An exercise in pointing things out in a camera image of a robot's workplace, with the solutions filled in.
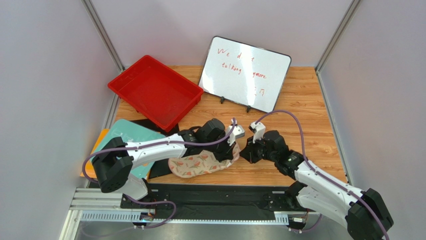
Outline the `floral mesh laundry bag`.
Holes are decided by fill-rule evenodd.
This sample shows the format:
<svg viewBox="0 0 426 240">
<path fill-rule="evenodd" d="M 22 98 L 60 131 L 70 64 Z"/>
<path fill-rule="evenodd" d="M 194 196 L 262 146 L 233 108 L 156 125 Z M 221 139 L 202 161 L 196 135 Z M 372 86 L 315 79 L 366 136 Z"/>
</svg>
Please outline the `floral mesh laundry bag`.
<svg viewBox="0 0 426 240">
<path fill-rule="evenodd" d="M 195 131 L 201 126 L 191 127 L 189 129 L 181 130 L 178 135 L 182 136 L 185 142 L 198 143 L 195 137 Z M 193 178 L 205 174 L 211 174 L 217 171 L 222 171 L 233 165 L 240 157 L 240 147 L 235 142 L 233 148 L 233 159 L 217 161 L 214 154 L 206 150 L 197 153 L 197 146 L 190 145 L 188 147 L 189 153 L 183 157 L 170 158 L 168 166 L 171 172 L 180 178 Z"/>
</svg>

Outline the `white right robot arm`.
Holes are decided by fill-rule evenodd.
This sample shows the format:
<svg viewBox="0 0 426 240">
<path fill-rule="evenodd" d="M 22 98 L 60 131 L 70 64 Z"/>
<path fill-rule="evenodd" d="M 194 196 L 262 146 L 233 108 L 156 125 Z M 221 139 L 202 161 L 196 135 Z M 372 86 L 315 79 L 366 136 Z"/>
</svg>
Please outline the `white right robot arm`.
<svg viewBox="0 0 426 240">
<path fill-rule="evenodd" d="M 278 171 L 294 180 L 287 189 L 287 203 L 318 212 L 334 220 L 354 240 L 380 240 L 394 225 L 382 196 L 374 189 L 362 190 L 321 170 L 302 153 L 289 149 L 276 130 L 262 138 L 248 138 L 240 156 L 251 164 L 274 163 Z"/>
</svg>

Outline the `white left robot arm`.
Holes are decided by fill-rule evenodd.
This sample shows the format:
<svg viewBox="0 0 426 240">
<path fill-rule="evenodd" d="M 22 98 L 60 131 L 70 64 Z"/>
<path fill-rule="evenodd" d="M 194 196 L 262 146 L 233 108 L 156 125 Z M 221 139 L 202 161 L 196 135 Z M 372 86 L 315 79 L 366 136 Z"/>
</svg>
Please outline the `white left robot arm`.
<svg viewBox="0 0 426 240">
<path fill-rule="evenodd" d="M 144 164 L 170 158 L 191 157 L 203 151 L 213 153 L 219 162 L 233 159 L 236 140 L 244 136 L 244 129 L 232 119 L 225 126 L 213 118 L 203 126 L 181 130 L 173 135 L 144 142 L 125 142 L 118 136 L 88 157 L 96 182 L 102 193 L 118 192 L 134 200 L 149 193 L 145 180 L 132 170 Z"/>
</svg>

